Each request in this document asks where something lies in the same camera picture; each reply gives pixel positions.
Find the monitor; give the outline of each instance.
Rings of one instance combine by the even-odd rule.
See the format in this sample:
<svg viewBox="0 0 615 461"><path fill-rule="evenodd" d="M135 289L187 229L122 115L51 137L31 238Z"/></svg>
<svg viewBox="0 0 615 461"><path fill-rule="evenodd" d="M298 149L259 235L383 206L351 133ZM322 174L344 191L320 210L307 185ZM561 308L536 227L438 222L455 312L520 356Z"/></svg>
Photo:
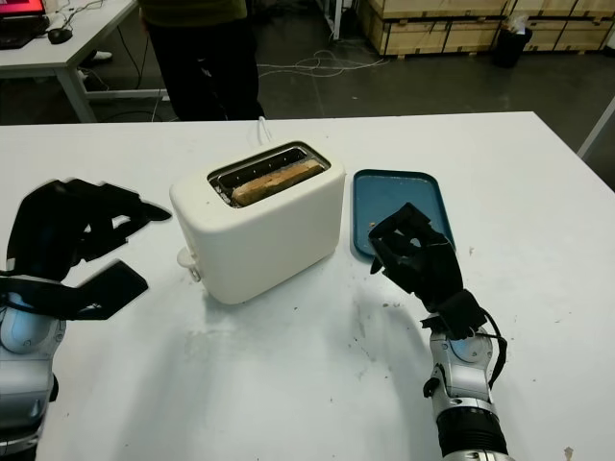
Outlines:
<svg viewBox="0 0 615 461"><path fill-rule="evenodd" d="M45 14L42 0L0 0L0 17Z"/></svg>

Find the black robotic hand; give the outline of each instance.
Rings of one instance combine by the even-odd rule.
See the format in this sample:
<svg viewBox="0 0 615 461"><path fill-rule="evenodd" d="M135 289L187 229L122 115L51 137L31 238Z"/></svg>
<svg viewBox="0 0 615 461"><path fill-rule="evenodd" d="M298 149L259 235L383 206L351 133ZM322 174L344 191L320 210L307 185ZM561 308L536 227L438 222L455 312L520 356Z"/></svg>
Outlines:
<svg viewBox="0 0 615 461"><path fill-rule="evenodd" d="M413 204L375 226L369 239L376 253L371 273L383 267L387 277L437 314L424 320L423 328L464 339L486 323L484 310L463 289L453 245Z"/></svg>
<svg viewBox="0 0 615 461"><path fill-rule="evenodd" d="M170 217L115 185L51 181L19 207L7 270L0 271L0 302L61 320L106 320L147 289L127 264L115 261L75 288L54 281L62 281L81 260L106 255L150 222ZM23 303L9 301L9 293Z"/></svg>
<svg viewBox="0 0 615 461"><path fill-rule="evenodd" d="M384 274L407 293L414 292L429 312L463 289L451 242L433 230L430 219L408 203L369 233L376 252L372 274Z"/></svg>

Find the table surface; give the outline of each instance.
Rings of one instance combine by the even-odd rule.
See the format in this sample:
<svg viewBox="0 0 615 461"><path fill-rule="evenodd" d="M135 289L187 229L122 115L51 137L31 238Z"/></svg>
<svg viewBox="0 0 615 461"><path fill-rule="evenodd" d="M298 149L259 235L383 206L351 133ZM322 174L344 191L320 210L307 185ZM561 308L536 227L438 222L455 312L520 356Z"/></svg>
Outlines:
<svg viewBox="0 0 615 461"><path fill-rule="evenodd" d="M519 461L611 452L615 197L533 113L271 121L317 142L348 177L335 253L245 304L207 295L176 263L177 221L114 258L150 290L106 322L70 323L38 450L44 460L438 460L423 306L351 242L353 174L436 177L466 286L509 339L494 388ZM254 122L0 127L0 242L51 178L106 181L170 207L171 183L258 146Z"/></svg>
<svg viewBox="0 0 615 461"><path fill-rule="evenodd" d="M71 7L79 8L89 0L72 0ZM101 8L83 10L75 14L71 25L73 37L60 45L52 45L46 36L35 38L18 50L0 50L0 71L66 67L79 63L89 51L88 45L112 31L134 8L134 0L105 0ZM66 16L71 10L62 10ZM49 15L49 29L60 27L64 18L57 13Z"/></svg>

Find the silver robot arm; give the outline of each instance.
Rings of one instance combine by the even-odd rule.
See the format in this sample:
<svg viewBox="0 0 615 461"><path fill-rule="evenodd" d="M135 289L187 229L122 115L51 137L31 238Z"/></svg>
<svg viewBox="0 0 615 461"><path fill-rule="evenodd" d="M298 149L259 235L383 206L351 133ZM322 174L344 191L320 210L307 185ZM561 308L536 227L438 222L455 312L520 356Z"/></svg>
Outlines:
<svg viewBox="0 0 615 461"><path fill-rule="evenodd" d="M431 330L433 371L423 394L433 404L444 461L514 461L491 397L504 367L506 341L491 315L463 289L453 246L412 204L375 226L370 243L376 254L372 274L383 268L430 313L422 324ZM494 334L483 327L487 322ZM498 358L488 377L493 341Z"/></svg>
<svg viewBox="0 0 615 461"><path fill-rule="evenodd" d="M23 200L7 270L0 271L0 459L35 458L59 391L52 363L66 321L106 320L147 289L121 261L76 288L62 280L82 259L105 255L149 222L170 217L134 192L80 180L49 182Z"/></svg>
<svg viewBox="0 0 615 461"><path fill-rule="evenodd" d="M58 390L52 362L65 330L64 320L0 306L0 456L36 449Z"/></svg>

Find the laptop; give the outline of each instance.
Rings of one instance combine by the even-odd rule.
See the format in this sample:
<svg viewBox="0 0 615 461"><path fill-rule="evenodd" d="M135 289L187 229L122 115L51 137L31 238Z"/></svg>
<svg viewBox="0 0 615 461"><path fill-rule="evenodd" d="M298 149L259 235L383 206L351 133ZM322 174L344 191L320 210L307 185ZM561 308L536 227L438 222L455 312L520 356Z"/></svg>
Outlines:
<svg viewBox="0 0 615 461"><path fill-rule="evenodd" d="M0 50L21 48L47 27L42 0L0 0Z"/></svg>

